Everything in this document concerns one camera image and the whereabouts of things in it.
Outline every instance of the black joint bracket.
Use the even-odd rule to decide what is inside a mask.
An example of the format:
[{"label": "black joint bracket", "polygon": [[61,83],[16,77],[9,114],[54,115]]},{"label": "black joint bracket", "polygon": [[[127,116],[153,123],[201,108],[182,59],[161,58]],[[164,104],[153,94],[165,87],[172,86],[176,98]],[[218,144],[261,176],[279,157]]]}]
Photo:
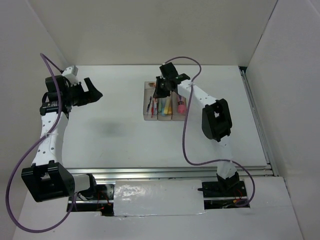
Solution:
[{"label": "black joint bracket", "polygon": [[232,121],[228,103],[225,99],[216,100],[202,109],[202,131],[212,140],[220,142],[231,133]]},{"label": "black joint bracket", "polygon": [[36,202],[73,196],[75,180],[59,162],[22,169],[21,178]]},{"label": "black joint bracket", "polygon": [[178,85],[184,80],[190,80],[185,73],[178,74],[172,62],[161,65],[161,75],[156,77],[156,85],[153,97],[166,98],[171,92],[178,93]]}]

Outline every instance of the red wire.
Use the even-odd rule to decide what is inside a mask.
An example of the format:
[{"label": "red wire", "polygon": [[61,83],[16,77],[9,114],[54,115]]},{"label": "red wire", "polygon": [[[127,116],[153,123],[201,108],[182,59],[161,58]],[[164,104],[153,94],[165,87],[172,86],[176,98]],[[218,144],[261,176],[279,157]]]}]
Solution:
[{"label": "red wire", "polygon": [[240,191],[239,189],[237,189],[237,191],[241,194],[241,197],[240,197],[240,199],[242,199],[242,191]]},{"label": "red wire", "polygon": [[106,193],[104,193],[104,192],[101,192],[101,193],[105,197],[106,201],[108,202],[108,205],[110,205],[108,195]]}]

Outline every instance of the cable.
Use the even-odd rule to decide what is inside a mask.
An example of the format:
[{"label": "cable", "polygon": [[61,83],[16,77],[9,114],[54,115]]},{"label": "cable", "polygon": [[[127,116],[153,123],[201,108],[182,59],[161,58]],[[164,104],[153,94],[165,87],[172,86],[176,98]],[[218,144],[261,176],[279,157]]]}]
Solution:
[{"label": "cable", "polygon": [[[197,60],[195,60],[195,59],[193,59],[191,57],[188,57],[188,56],[176,56],[176,57],[173,57],[173,58],[167,60],[165,62],[165,64],[167,64],[167,63],[169,63],[169,62],[171,62],[173,60],[176,60],[176,59],[189,59],[189,60],[195,62],[199,66],[199,72],[191,79],[191,83],[193,83],[194,80],[202,72],[201,64]],[[249,200],[246,201],[245,199],[243,199],[243,200],[240,200],[238,202],[246,201],[245,203],[236,204],[237,207],[244,207],[244,206],[248,205],[252,201],[252,199],[254,198],[255,193],[256,193],[256,184],[255,184],[254,178],[252,177],[252,175],[250,174],[250,172],[247,169],[245,169],[242,165],[240,165],[236,161],[232,161],[232,160],[229,160],[229,159],[215,159],[215,160],[210,160],[210,161],[205,161],[205,162],[200,162],[200,163],[194,163],[194,162],[191,162],[187,157],[187,153],[186,153],[186,129],[187,129],[187,121],[188,121],[189,110],[190,110],[190,106],[191,106],[191,99],[192,99],[192,95],[194,93],[193,84],[191,84],[190,86],[191,86],[191,91],[190,91],[188,105],[186,107],[185,119],[184,119],[184,125],[183,125],[183,132],[182,132],[182,152],[183,152],[184,159],[187,161],[188,164],[190,164],[192,166],[202,166],[202,165],[211,164],[211,163],[217,163],[217,162],[233,162],[235,165],[240,167],[243,171],[245,171],[245,173],[249,176],[249,178],[251,179],[251,182],[252,182],[252,195],[249,198]]]},{"label": "cable", "polygon": [[242,197],[243,197],[242,191],[240,191],[239,189],[237,189],[237,191],[240,193],[240,199],[242,199]]},{"label": "cable", "polygon": [[[57,67],[57,65],[55,65],[47,56],[45,56],[43,53],[40,53],[40,56],[41,58],[43,59],[46,67],[48,68],[50,74],[51,74],[51,77],[52,77],[52,80],[54,82],[54,86],[55,86],[55,89],[56,89],[56,92],[57,92],[57,97],[58,97],[58,101],[57,101],[57,104],[58,104],[58,115],[57,115],[57,118],[53,124],[53,126],[50,128],[50,130],[48,131],[48,133],[52,133],[56,126],[58,125],[58,122],[59,122],[59,119],[60,119],[60,116],[61,116],[61,112],[62,112],[62,101],[61,101],[61,93],[60,93],[60,89],[59,89],[59,85],[58,85],[58,82],[57,82],[57,79],[48,63],[48,61],[56,68],[58,69],[60,72],[62,72],[62,70]],[[8,180],[8,184],[6,186],[6,190],[5,190],[5,206],[6,206],[6,210],[9,214],[9,217],[11,218],[11,220],[13,221],[13,223],[20,229],[26,231],[26,232],[29,232],[29,233],[35,233],[35,234],[38,234],[38,233],[44,233],[44,232],[47,232],[47,231],[50,231],[56,227],[58,227],[60,224],[62,224],[66,218],[69,216],[69,214],[71,213],[72,211],[72,208],[75,204],[75,201],[76,201],[76,195],[74,195],[72,197],[72,204],[70,206],[70,209],[68,210],[68,212],[66,213],[66,215],[64,216],[64,218],[59,221],[57,224],[51,226],[51,227],[48,227],[46,229],[42,229],[42,230],[34,230],[34,229],[30,229],[30,228],[27,228],[25,226],[22,226],[18,220],[15,218],[12,210],[11,210],[11,206],[10,206],[10,198],[9,198],[9,195],[10,195],[10,188],[11,188],[11,184],[12,184],[12,181],[14,179],[14,176],[19,168],[19,166],[21,165],[21,163],[26,159],[26,157],[30,154],[30,152],[36,148],[36,146],[38,146],[40,143],[42,143],[43,140],[45,140],[49,135],[44,135],[42,136],[39,140],[37,140],[26,152],[25,154],[23,154],[23,156],[20,158],[20,160],[17,162],[17,164],[15,165],[15,167],[13,168],[12,170],[12,173],[9,177],[9,180]]]},{"label": "cable", "polygon": [[51,63],[52,64],[52,66],[54,66],[61,74],[64,72],[64,71],[62,71],[57,65],[55,65],[55,63],[54,62],[52,62],[46,55],[44,55],[43,53],[40,53],[40,56],[41,56],[41,58],[43,59],[43,61],[44,61],[44,63],[45,63],[45,65],[47,66],[47,68],[49,69],[49,72],[51,73],[51,68],[50,68],[50,66],[49,66],[49,64],[48,64],[48,62],[47,61],[49,61],[49,63]]},{"label": "cable", "polygon": [[101,194],[105,197],[105,199],[106,199],[106,201],[107,201],[107,204],[108,204],[109,206],[111,206],[111,204],[110,204],[110,202],[109,202],[108,195],[107,195],[105,192],[103,192],[103,191],[101,191]]}]

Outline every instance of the white table surface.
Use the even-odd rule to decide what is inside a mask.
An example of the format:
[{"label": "white table surface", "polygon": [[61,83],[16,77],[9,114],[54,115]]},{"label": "white table surface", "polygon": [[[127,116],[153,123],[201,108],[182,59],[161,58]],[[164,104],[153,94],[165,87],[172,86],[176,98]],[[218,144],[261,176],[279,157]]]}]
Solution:
[{"label": "white table surface", "polygon": [[[197,66],[176,66],[190,77]],[[182,121],[145,121],[144,82],[160,75],[159,66],[79,66],[78,79],[90,77],[103,97],[74,107],[64,134],[66,168],[189,167],[182,153]],[[237,66],[203,66],[195,83],[229,104],[233,160],[262,167],[266,159]],[[186,151],[192,162],[223,158],[200,127],[201,117],[191,104]]]},{"label": "white table surface", "polygon": [[[256,193],[250,208],[146,217],[72,212],[62,225],[46,233],[17,228],[13,240],[303,240],[283,178],[254,179]],[[247,178],[245,184],[250,195],[251,181]],[[37,203],[28,192],[19,222],[28,228],[48,228],[63,218],[66,208],[66,198]]]}]

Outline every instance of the pink object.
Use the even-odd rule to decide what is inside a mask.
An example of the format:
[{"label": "pink object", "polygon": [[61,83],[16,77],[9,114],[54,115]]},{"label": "pink object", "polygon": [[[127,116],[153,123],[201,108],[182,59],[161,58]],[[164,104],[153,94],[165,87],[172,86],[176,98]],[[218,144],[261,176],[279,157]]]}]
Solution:
[{"label": "pink object", "polygon": [[187,108],[186,108],[186,105],[178,105],[178,113],[180,114],[184,114],[186,112]]},{"label": "pink object", "polygon": [[177,109],[178,113],[179,114],[184,114],[186,112],[186,110],[187,110],[186,104],[184,102],[185,98],[182,97],[182,96],[177,95],[176,99],[178,101],[178,109]]}]

